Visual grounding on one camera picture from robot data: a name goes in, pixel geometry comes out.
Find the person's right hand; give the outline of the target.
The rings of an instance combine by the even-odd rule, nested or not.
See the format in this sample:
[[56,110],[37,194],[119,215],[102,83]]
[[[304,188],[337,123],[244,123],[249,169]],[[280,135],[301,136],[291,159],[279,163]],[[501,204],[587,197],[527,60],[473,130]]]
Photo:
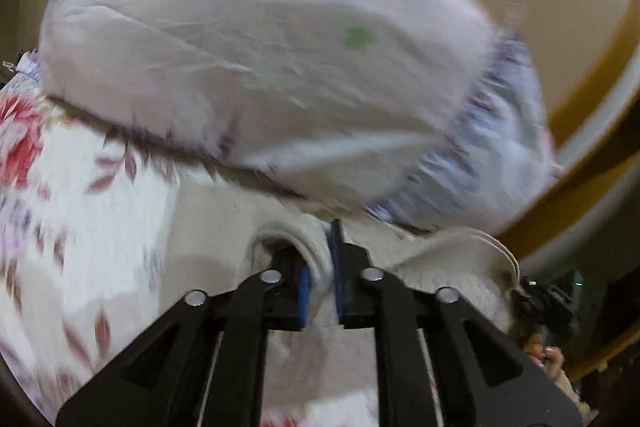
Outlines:
[[558,347],[545,346],[542,336],[538,333],[531,335],[523,348],[524,355],[529,357],[547,376],[555,381],[562,374],[564,355]]

